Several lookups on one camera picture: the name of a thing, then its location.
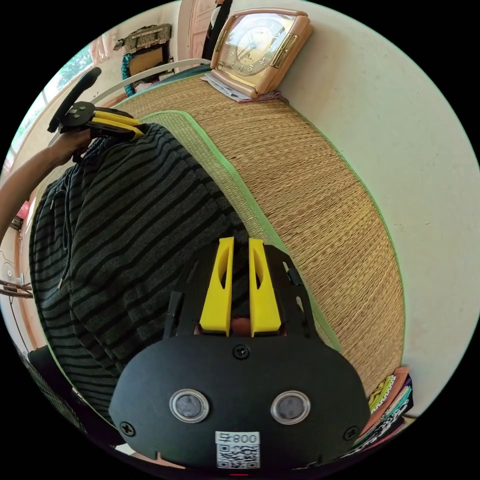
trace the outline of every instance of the screw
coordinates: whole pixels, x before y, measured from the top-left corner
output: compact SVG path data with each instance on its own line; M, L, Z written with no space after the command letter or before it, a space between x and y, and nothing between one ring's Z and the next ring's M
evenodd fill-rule
M359 434L359 428L357 426L351 426L343 434L343 439L349 442L353 440Z
M135 436L135 429L127 421L123 421L123 422L120 423L120 430L127 437L134 437Z
M233 356L238 360L244 360L249 355L249 349L245 345L237 345L233 348Z

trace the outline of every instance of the green mat border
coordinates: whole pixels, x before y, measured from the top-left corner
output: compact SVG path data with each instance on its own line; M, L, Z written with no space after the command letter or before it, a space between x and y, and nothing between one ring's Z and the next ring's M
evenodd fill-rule
M383 228L386 231L386 234L388 236L388 239L390 240L390 245L393 250L393 256L395 257L395 262L396 262L396 267L398 269L398 276L400 277L400 285L401 285L401 298L403 302L403 338L402 338L402 345L401 345L401 357L403 358L404 352L405 352L405 325L406 325L406 319L407 319L407 304L405 300L405 284L404 284L404 277L402 274L402 268L400 267L400 261L399 261L399 256L397 253L397 250L395 249L395 244L392 239L392 235L390 233L390 230L387 226L387 222L385 221L385 218L382 214L382 211L380 210L377 202L374 199L374 196L372 195L372 192L367 188L365 185L364 181L359 177L357 172L353 169L353 167L350 165L350 163L347 161L347 159L343 156L343 154L339 151L339 149L333 144L333 142L323 133L321 132L312 122L310 122L307 118L305 118L298 110L293 108L291 105L288 105L299 117L301 117L305 122L307 122L313 129L315 129L329 144L330 146L335 150L336 154L343 160L345 165L349 168L349 170L355 175L355 178L360 182L362 187L365 189L366 193L370 197L370 200L373 203L373 206L375 207L380 220L383 224Z
M166 85L170 85L170 84L174 84L174 83L177 83L177 82L182 82L184 80L188 80L188 79L193 79L193 78L197 78L197 77L202 77L204 76L205 73L204 72L201 72L201 73L195 73L189 77L182 77L182 78L172 78L172 79L169 79L169 78L166 78L164 82L162 82L161 84L159 85L154 85L152 86L151 88L148 88L146 90L143 90L143 91L139 91L138 93L136 93L135 95L132 95L131 97L129 98L126 98L125 100L122 100L120 103L118 103L116 105L116 107L118 106L121 106L123 105L125 102L128 102L129 100L132 100L133 98L135 97L138 97L140 95L144 95L148 92L152 92L154 90L157 90L157 89L160 89ZM365 185L365 183L362 181L362 179L359 177L359 175L357 174L357 172L352 168L352 166L350 165L350 163L346 160L346 158L342 155L342 153L339 151L339 149L337 147L335 147L335 145L332 143L332 141L328 138L327 135L325 135L321 130L319 130L312 122L310 122L307 118L305 118L305 116L303 116L298 110L296 110L295 108L293 108L289 103L286 103L286 105L288 105L288 107L293 111L295 112L297 115L299 115L305 122L307 122L316 132L318 132L330 145L331 147L334 149L334 151L337 153L337 155L343 160L343 162L345 163L345 165L348 167L348 169L353 173L353 175L355 176L355 178L361 183L361 185L363 186L363 188L365 189L365 191L367 192L368 196L370 197L373 205L375 206L375 209L376 211L378 212L378 215L380 216L380 219L381 219L381 222L383 223L383 227L385 228L385 231L386 231L386 234L388 235L388 239L390 240L390 244L391 244L391 247L393 249L393 255L395 257L395 261L396 261L396 265L397 265L397 269L398 269L398 275L400 277L400 284L401 284L401 294L402 294L402 301L403 301L403 339L402 339L402 346L401 346L401 356L403 358L404 356L404 352L405 352L405 335L406 335L406 328L405 328L405 325L406 325L406 320L407 320L407 307L406 307L406 299L405 299L405 282L404 282L404 276L403 276L403 273L402 273L402 269L401 269L401 266L400 266L400 262L399 262L399 257L398 257L398 253L397 253L397 250L395 248L395 244L393 242L393 239L392 239L392 235L391 235L391 232L389 230L389 228L387 227L387 223L385 222L385 218L384 216L382 215L382 211L380 210L377 202L375 201L372 193L370 192L370 190L367 188L367 186Z
M140 118L141 122L147 122L149 119L153 119L154 117L158 116L159 114L177 114L181 115L185 118L190 125L194 128L194 130L198 133L201 139L205 142L206 146L210 149L212 154L218 160L220 166L224 169L224 171L231 177L233 182L236 184L238 189L241 191L243 198L246 200L249 208L252 210L253 214L257 218L260 223L260 227L266 232L267 236L269 237L269 242L273 244L280 250L283 250L285 253L289 253L287 247L275 231L273 225L270 223L269 219L265 216L263 210L260 208L259 204L253 197L252 193L250 192L249 188L243 181L241 175L238 173L237 169L225 158L222 152L217 148L214 142L210 139L207 135L205 130L196 122L196 120L186 111L182 110L160 110L157 112L149 113L148 115ZM295 267L299 270L298 265L293 262ZM303 278L302 274L300 274L305 286L308 283ZM325 315L323 314L322 310L320 309L319 305L317 304L315 297L312 295L310 289L307 287L308 296L310 298L311 308L313 316L315 317L316 322L323 330L324 334L327 336L328 340L331 343L331 346L337 350L338 352L342 351L342 346L340 345L339 339L333 328L328 323Z

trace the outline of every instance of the alarm clock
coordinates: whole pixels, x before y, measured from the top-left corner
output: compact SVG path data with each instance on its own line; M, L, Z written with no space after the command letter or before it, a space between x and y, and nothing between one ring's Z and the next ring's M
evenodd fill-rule
M304 11L238 11L220 32L211 74L227 87L256 99L278 87L312 31Z

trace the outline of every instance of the door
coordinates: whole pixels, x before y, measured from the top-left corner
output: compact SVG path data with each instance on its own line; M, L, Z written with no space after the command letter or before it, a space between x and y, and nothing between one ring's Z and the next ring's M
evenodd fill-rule
M191 59L202 58L210 18L216 8L215 0L194 0L190 16L189 54Z

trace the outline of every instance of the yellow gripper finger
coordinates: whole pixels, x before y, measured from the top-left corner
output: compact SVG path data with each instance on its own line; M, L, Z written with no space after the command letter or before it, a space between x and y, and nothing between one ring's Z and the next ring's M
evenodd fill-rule
M138 128L136 128L132 125L128 125L127 123L125 123L123 121L122 121L122 123L120 123L118 121L113 121L113 120L106 119L106 118L98 118L97 116L94 116L91 119L91 121L95 124L110 125L111 127L116 127L118 129L131 130L134 133L134 137L132 138L132 140L137 140L138 138L143 136L142 131L140 131Z
M274 286L270 276L264 242L250 238L248 243L250 267L250 331L277 332L282 325Z
M230 334L233 264L234 238L221 238L200 317L200 327L204 332L222 332L227 337Z

